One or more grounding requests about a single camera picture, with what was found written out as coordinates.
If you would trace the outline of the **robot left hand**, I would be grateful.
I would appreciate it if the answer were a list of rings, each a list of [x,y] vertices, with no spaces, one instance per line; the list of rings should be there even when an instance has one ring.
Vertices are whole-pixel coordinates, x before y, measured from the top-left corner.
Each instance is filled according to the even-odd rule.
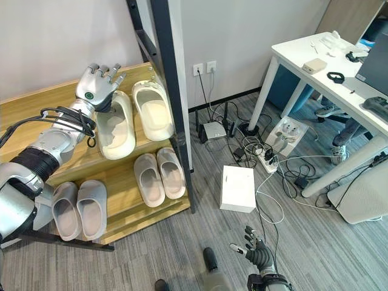
[[[113,94],[126,77],[122,73],[114,79],[120,68],[118,63],[112,68],[95,63],[88,65],[76,86],[76,97],[90,103],[96,112],[109,112]]]

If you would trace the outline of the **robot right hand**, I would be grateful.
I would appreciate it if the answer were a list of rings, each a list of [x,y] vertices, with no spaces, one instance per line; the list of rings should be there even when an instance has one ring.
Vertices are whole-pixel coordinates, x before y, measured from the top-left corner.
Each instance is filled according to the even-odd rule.
[[[244,237],[247,241],[246,247],[243,248],[235,243],[230,243],[229,247],[256,266],[261,275],[277,273],[274,256],[266,246],[264,238],[259,236],[258,232],[250,226],[246,226],[244,231]]]

